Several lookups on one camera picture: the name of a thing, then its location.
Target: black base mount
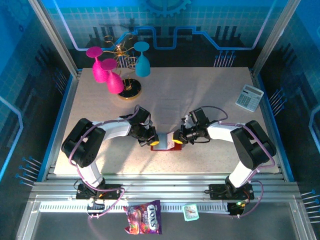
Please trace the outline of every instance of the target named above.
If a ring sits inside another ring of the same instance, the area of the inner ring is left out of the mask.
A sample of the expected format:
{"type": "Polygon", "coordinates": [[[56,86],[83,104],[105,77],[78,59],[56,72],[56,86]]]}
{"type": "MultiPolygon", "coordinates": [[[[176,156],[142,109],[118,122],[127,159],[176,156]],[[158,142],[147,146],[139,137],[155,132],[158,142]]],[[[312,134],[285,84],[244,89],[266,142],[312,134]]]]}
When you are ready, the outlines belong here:
{"type": "MultiPolygon", "coordinates": [[[[120,184],[103,184],[103,187],[101,184],[97,187],[98,189],[117,189],[121,188],[120,184]]],[[[85,184],[81,183],[78,185],[77,191],[76,191],[76,197],[75,199],[90,199],[92,197],[96,199],[102,199],[102,200],[117,200],[120,197],[121,191],[120,190],[114,190],[114,191],[96,191],[92,190],[85,184]]]]}
{"type": "Polygon", "coordinates": [[[248,195],[250,200],[255,199],[252,185],[248,183],[237,189],[231,196],[227,196],[225,184],[210,184],[209,190],[206,190],[205,193],[210,194],[211,200],[246,200],[248,195]]]}

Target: small clock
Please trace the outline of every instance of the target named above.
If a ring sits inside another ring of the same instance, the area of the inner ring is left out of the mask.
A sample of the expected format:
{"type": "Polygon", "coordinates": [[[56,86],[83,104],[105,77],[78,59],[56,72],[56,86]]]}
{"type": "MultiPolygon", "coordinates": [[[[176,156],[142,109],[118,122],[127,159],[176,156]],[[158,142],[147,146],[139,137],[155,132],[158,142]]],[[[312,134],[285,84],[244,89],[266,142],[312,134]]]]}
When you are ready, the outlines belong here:
{"type": "Polygon", "coordinates": [[[182,210],[183,210],[185,221],[189,222],[189,221],[194,221],[199,219],[199,213],[198,213],[198,208],[196,204],[184,205],[182,207],[182,210]]]}

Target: table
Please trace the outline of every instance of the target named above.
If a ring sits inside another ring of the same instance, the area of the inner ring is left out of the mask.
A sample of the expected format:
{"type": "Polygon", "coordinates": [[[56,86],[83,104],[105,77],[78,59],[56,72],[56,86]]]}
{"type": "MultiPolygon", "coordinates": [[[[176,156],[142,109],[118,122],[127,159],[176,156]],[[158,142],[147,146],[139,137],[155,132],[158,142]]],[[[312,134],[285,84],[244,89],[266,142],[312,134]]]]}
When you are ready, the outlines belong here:
{"type": "MultiPolygon", "coordinates": [[[[122,75],[128,75],[128,69],[122,75]]],[[[151,113],[151,120],[158,133],[174,131],[181,118],[203,105],[223,108],[229,114],[228,122],[247,123],[256,120],[266,131],[260,107],[255,112],[235,104],[243,86],[252,85],[247,67],[156,67],[148,77],[136,77],[142,92],[133,100],[125,100],[108,92],[104,83],[97,83],[91,68],[84,68],[74,97],[64,138],[81,118],[105,121],[131,114],[136,104],[151,113]]],[[[215,109],[205,109],[210,120],[223,117],[215,109]]],[[[140,147],[132,137],[117,137],[102,143],[96,158],[103,174],[168,174],[168,173],[231,173],[239,162],[231,142],[212,140],[206,144],[187,144],[182,151],[151,151],[140,147]]],[[[265,169],[277,173],[277,165],[265,169]]],[[[60,151],[55,174],[77,174],[60,151]]]]}

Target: purple candy bag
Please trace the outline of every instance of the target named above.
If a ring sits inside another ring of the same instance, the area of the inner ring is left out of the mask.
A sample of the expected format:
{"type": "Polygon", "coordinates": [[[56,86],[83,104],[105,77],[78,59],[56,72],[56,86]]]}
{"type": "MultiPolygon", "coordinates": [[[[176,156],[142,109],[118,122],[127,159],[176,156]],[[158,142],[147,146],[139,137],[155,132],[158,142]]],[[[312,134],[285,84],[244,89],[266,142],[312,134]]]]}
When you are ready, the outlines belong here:
{"type": "Polygon", "coordinates": [[[123,207],[129,226],[128,234],[162,234],[160,200],[123,207]]]}

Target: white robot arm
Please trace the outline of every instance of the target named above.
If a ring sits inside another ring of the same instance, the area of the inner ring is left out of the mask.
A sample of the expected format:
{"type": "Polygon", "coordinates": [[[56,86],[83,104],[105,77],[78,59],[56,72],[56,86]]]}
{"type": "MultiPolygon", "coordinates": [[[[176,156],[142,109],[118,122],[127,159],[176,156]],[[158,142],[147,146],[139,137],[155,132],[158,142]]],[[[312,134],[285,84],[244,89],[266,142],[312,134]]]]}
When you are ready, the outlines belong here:
{"type": "MultiPolygon", "coordinates": [[[[246,129],[241,126],[223,125],[220,121],[210,122],[201,107],[191,111],[182,121],[184,124],[173,134],[173,141],[176,143],[194,144],[197,143],[196,140],[200,137],[207,139],[202,143],[210,140],[223,140],[234,143],[240,161],[225,180],[224,195],[226,198],[232,198],[239,192],[250,181],[258,167],[269,160],[269,157],[259,144],[253,142],[254,138],[246,129]]],[[[257,121],[242,123],[242,125],[253,132],[271,156],[276,154],[276,147],[257,121]]]]}
{"type": "Polygon", "coordinates": [[[116,120],[107,121],[107,123],[105,122],[98,126],[99,124],[101,122],[91,122],[86,118],[80,119],[61,147],[61,150],[69,158],[84,134],[93,126],[97,126],[82,140],[72,156],[72,164],[77,166],[78,172],[84,181],[84,184],[79,185],[78,193],[83,193],[82,196],[85,199],[93,195],[98,198],[105,195],[93,188],[104,190],[120,187],[120,185],[106,184],[98,170],[96,157],[104,140],[131,136],[137,139],[141,146],[154,146],[159,143],[156,129],[152,126],[150,113],[140,106],[135,111],[135,114],[120,116],[116,120]]]}

